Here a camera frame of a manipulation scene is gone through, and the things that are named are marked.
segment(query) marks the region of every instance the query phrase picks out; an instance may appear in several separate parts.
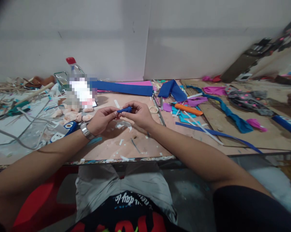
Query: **plastic bottle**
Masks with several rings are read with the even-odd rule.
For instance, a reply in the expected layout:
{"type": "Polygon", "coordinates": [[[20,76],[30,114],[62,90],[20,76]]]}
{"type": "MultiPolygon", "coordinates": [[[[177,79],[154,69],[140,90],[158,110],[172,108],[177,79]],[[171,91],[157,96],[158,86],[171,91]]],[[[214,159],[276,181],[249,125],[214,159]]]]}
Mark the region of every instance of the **plastic bottle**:
{"type": "Polygon", "coordinates": [[[85,74],[73,57],[66,58],[66,61],[70,65],[71,74],[85,74]]]}

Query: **gray shorts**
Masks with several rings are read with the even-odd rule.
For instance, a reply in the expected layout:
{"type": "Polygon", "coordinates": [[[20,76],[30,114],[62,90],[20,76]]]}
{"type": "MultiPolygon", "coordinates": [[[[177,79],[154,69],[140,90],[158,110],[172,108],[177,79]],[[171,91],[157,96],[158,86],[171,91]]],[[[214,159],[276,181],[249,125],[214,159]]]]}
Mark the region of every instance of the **gray shorts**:
{"type": "Polygon", "coordinates": [[[128,164],[123,179],[110,164],[80,166],[75,185],[76,221],[93,212],[108,197],[131,191],[150,198],[172,223],[177,224],[169,186],[155,162],[128,164]]]}

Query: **left hand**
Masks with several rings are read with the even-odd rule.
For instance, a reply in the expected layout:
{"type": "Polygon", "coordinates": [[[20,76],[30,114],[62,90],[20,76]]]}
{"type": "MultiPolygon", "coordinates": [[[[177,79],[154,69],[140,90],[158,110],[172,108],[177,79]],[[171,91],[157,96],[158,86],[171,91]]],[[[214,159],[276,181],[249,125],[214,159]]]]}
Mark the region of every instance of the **left hand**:
{"type": "Polygon", "coordinates": [[[118,110],[119,109],[112,106],[99,109],[92,118],[91,122],[87,125],[88,130],[94,136],[101,134],[107,128],[109,122],[113,119],[120,119],[120,115],[117,112],[118,110]]]}

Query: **red bottle cap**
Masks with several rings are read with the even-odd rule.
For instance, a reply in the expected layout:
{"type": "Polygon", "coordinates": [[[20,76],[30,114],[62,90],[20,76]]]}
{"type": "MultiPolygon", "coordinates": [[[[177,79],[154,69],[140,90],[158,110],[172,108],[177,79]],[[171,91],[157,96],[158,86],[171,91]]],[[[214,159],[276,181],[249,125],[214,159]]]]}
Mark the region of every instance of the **red bottle cap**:
{"type": "Polygon", "coordinates": [[[66,61],[67,61],[68,64],[76,63],[76,61],[75,61],[75,59],[73,57],[66,58],[66,61]]]}

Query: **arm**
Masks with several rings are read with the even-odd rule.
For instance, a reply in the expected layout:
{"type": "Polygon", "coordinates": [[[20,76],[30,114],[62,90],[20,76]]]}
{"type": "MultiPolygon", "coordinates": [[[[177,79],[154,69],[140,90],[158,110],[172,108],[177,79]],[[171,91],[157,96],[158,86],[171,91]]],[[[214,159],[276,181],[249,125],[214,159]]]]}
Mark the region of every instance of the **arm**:
{"type": "MultiPolygon", "coordinates": [[[[101,134],[113,119],[119,119],[118,109],[99,109],[88,130],[101,134]]],[[[81,130],[33,151],[0,172],[0,223],[10,230],[30,193],[53,175],[65,162],[80,151],[89,140],[81,130]]]]}
{"type": "Polygon", "coordinates": [[[146,104],[132,101],[123,108],[128,106],[132,106],[134,110],[132,113],[122,112],[122,117],[133,120],[139,127],[148,131],[187,167],[209,181],[214,190],[227,185],[241,185],[271,196],[254,177],[221,151],[156,123],[146,104]]]}

